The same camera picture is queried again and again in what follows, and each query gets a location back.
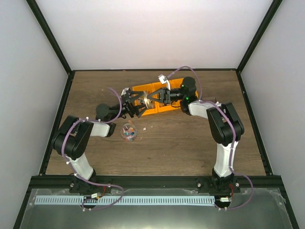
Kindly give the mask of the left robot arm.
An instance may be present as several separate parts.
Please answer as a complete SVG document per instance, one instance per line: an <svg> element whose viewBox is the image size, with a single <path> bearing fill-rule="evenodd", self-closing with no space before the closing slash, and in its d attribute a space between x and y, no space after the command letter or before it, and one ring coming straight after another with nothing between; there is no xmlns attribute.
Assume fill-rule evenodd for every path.
<svg viewBox="0 0 305 229"><path fill-rule="evenodd" d="M90 166L85 150L91 136L110 137L114 133L118 118L126 115L141 117L147 109L145 102L138 105L135 101L145 96L145 91L132 91L125 88L117 96L119 103L114 106L99 104L96 107L95 119L80 119L73 115L68 116L52 138L52 148L61 155L68 165L71 166L74 176L81 180L81 188L91 193L97 188L97 180L93 178L96 173Z"/></svg>

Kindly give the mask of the brown plastic scoop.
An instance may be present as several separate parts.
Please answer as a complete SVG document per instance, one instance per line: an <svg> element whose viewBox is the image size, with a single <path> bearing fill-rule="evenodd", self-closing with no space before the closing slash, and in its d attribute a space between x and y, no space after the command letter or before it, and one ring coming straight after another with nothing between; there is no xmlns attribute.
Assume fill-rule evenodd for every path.
<svg viewBox="0 0 305 229"><path fill-rule="evenodd" d="M202 100L203 101L210 101L210 102L213 102L213 103L217 102L216 97L203 97Z"/></svg>

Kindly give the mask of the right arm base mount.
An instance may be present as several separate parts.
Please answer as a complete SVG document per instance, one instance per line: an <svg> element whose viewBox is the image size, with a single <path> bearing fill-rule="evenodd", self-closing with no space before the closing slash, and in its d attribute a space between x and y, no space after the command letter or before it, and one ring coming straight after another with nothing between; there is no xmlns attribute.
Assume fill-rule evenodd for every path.
<svg viewBox="0 0 305 229"><path fill-rule="evenodd" d="M233 190L234 193L240 193L240 188L235 184L237 179L234 174L227 177L219 177L214 172L211 176L198 177L196 179L197 189L200 193L229 194Z"/></svg>

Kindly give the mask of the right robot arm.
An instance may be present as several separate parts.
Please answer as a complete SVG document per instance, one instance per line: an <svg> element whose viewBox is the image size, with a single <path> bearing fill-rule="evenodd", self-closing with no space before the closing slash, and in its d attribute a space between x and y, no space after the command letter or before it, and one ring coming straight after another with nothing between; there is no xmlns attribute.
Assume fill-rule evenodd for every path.
<svg viewBox="0 0 305 229"><path fill-rule="evenodd" d="M196 96L196 90L195 79L185 77L179 88L162 87L148 94L147 99L161 104L179 101L182 112L208 120L212 137L217 143L212 188L223 192L233 182L234 154L244 134L244 125L232 103L202 101Z"/></svg>

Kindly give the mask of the gold jar lid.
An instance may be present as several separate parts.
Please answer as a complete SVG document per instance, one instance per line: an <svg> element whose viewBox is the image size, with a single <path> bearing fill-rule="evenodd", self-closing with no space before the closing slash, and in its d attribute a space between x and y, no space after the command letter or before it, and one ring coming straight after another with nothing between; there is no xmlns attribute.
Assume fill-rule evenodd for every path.
<svg viewBox="0 0 305 229"><path fill-rule="evenodd" d="M148 109L152 109L152 108L153 108L152 102L151 102L151 100L148 98L148 94L147 94L146 91L144 91L144 93L143 93L143 101L144 101L144 103L145 103L145 105L146 105L146 107L147 107Z"/></svg>

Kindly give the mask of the clear plastic jar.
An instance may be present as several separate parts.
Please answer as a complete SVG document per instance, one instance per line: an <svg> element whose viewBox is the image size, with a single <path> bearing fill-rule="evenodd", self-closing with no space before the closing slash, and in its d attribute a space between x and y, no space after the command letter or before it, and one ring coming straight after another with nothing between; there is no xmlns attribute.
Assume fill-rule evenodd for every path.
<svg viewBox="0 0 305 229"><path fill-rule="evenodd" d="M134 141L137 136L136 127L133 124L124 124L121 129L121 136L126 141Z"/></svg>

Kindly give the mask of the orange bin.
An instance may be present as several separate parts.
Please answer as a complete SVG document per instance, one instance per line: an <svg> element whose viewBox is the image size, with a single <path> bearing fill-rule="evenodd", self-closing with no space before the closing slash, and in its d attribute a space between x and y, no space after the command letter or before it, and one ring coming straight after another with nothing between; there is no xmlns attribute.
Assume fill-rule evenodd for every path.
<svg viewBox="0 0 305 229"><path fill-rule="evenodd" d="M150 94L153 92L151 89L150 90L146 89L146 90L142 90L142 91L146 91L147 94ZM140 104L145 104L143 101L143 96L141 96L139 99L134 101L134 105L140 105ZM157 109L147 109L142 116L152 115L152 114L155 114L156 112L157 112Z"/></svg>
<svg viewBox="0 0 305 229"><path fill-rule="evenodd" d="M152 83L152 85L154 87L153 92L158 90L159 88L166 87L166 84L161 84L160 82ZM171 110L174 110L174 108L171 106L171 104L168 104L165 107L159 108L158 112L162 113L162 112L168 112L168 111L171 111Z"/></svg>
<svg viewBox="0 0 305 229"><path fill-rule="evenodd" d="M190 98L192 96L198 97L196 88L196 81L194 78L187 76L180 79L170 80L171 85L171 97L177 99Z"/></svg>

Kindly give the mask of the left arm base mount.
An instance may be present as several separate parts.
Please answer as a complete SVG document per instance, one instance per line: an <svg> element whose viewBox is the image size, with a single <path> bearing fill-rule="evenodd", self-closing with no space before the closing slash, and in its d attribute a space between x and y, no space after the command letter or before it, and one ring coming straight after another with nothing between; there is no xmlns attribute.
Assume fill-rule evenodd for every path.
<svg viewBox="0 0 305 229"><path fill-rule="evenodd" d="M89 195L93 193L110 193L112 190L111 187L102 187L102 186L96 186L96 185L91 185L81 179L78 179L74 177L71 180L71 186L70 186L70 193L73 194L82 194L82 195Z"/></svg>

